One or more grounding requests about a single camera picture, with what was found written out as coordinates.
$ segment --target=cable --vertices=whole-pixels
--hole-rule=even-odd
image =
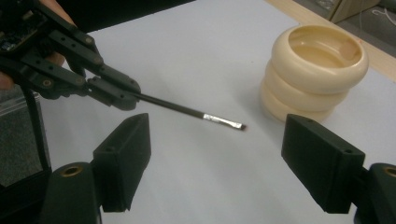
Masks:
[[[388,14],[388,10],[387,10],[385,7],[384,7],[384,11],[383,11],[383,12],[380,11],[380,10],[373,10],[372,13],[375,14],[376,16],[379,16],[379,14],[385,15],[385,16],[388,18],[388,20],[389,20],[393,25],[396,26],[396,21],[394,21],[394,20],[390,17],[390,15]]]

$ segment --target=robotic arm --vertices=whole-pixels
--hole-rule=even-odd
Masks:
[[[3,1],[0,18],[0,70],[22,87],[47,99],[78,94],[122,110],[135,108],[140,87],[132,78],[105,65],[94,39],[33,0]],[[71,70],[45,60],[61,53]],[[85,78],[85,69],[96,75]]]

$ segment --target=white table surface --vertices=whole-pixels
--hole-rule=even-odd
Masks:
[[[297,25],[262,0],[198,0],[92,33],[108,65],[142,92],[246,123],[239,132],[140,102],[125,112],[88,97],[42,100],[54,169],[91,161],[124,119],[149,113],[151,160],[130,212],[104,223],[353,223],[316,205],[280,156],[284,123],[264,115],[259,86],[275,39]],[[323,125],[396,163],[396,88],[370,69]]]

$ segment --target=white tabletop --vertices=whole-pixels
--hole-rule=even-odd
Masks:
[[[353,223],[316,205],[280,156],[284,123],[264,115],[259,87],[275,39],[298,25],[262,0],[199,0],[93,33],[106,63],[142,92],[246,123],[240,132],[140,102],[125,112],[89,97],[42,100],[54,169],[91,161],[126,118],[148,113],[151,160],[130,212],[104,223]],[[396,88],[370,69],[323,125],[396,163]]]

